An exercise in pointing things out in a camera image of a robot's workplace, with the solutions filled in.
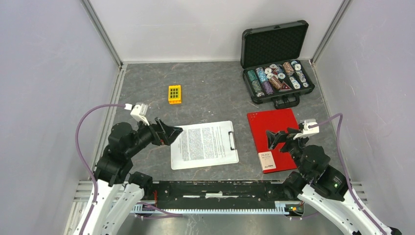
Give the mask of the white card sheet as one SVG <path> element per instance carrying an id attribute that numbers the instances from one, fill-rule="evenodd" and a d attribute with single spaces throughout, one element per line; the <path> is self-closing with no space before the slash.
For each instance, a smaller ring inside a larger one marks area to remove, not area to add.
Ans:
<path id="1" fill-rule="evenodd" d="M 235 137 L 234 137 L 234 128 L 233 122 L 231 122 L 231 131 L 229 132 L 229 143 L 231 145 L 231 151 L 229 152 L 229 156 L 224 159 L 210 159 L 210 160 L 200 160 L 194 162 L 184 162 L 180 160 L 178 157 L 175 157 L 171 153 L 171 146 L 170 146 L 170 156 L 171 156 L 171 169 L 172 170 L 181 170 L 181 169 L 190 169 L 190 168 L 198 168 L 198 167 L 207 167 L 207 166 L 215 166 L 215 165 L 227 165 L 227 164 L 236 164 L 239 162 L 238 150 L 236 148 Z"/>

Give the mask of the printed paper sheet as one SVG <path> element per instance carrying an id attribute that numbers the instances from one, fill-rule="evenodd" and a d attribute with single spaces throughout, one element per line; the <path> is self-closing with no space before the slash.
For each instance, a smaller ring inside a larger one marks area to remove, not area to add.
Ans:
<path id="1" fill-rule="evenodd" d="M 229 156 L 230 121 L 181 126 L 183 131 L 171 146 L 171 153 L 184 162 L 218 160 Z"/>

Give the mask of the red folder with black inside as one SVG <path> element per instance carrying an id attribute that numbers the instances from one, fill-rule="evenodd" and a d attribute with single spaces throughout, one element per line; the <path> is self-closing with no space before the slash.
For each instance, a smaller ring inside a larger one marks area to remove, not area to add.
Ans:
<path id="1" fill-rule="evenodd" d="M 280 151 L 284 143 L 275 145 L 274 137 L 280 131 L 287 133 L 288 128 L 298 129 L 292 109 L 251 112 L 247 120 L 264 174 L 297 168 L 290 154 Z"/>

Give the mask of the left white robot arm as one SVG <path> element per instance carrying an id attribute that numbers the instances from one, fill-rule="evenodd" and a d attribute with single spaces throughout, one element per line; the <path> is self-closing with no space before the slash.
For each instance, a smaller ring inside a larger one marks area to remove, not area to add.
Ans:
<path id="1" fill-rule="evenodd" d="M 149 144 L 171 145 L 183 132 L 160 119 L 150 125 L 140 123 L 134 130 L 127 122 L 115 124 L 108 136 L 108 145 L 92 174 L 93 188 L 76 235 L 116 235 L 141 199 L 154 193 L 153 178 L 140 172 L 130 173 L 132 158 Z"/>

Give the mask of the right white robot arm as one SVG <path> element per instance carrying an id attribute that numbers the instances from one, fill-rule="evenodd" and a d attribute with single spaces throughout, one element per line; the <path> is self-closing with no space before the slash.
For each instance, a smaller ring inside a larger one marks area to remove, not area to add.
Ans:
<path id="1" fill-rule="evenodd" d="M 305 129 L 288 128 L 277 133 L 267 131 L 270 150 L 282 145 L 297 171 L 283 182 L 283 195 L 299 199 L 331 221 L 345 235 L 400 235 L 402 232 L 382 223 L 362 202 L 350 179 L 332 167 L 330 157 L 317 145 L 307 145 Z"/>

